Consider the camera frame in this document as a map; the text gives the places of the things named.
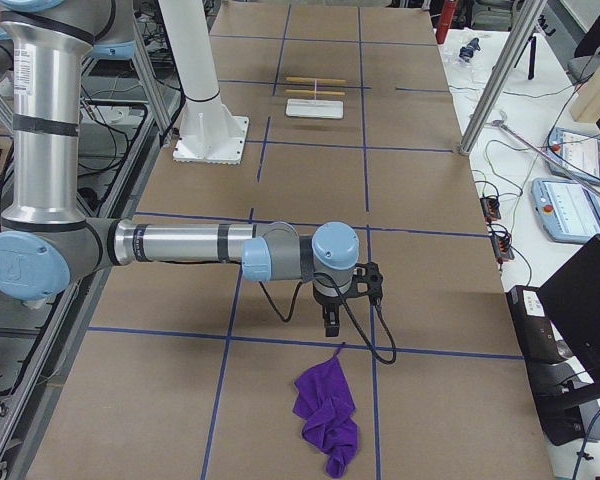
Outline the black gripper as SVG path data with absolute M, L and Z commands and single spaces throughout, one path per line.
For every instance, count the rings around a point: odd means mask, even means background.
M 322 309 L 322 318 L 326 337 L 338 337 L 340 334 L 339 309 L 344 305 L 346 294 L 338 289 L 324 293 L 322 287 L 313 286 L 313 296 Z

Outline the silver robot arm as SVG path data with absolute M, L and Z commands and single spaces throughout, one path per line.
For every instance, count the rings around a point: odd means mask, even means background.
M 341 222 L 301 235 L 275 222 L 136 224 L 89 218 L 77 206 L 82 61 L 106 48 L 132 54 L 129 1 L 5 1 L 14 46 L 14 191 L 2 212 L 0 291 L 22 301 L 63 292 L 96 271 L 132 262 L 238 264 L 257 283 L 311 283 L 325 333 L 356 293 L 359 240 Z

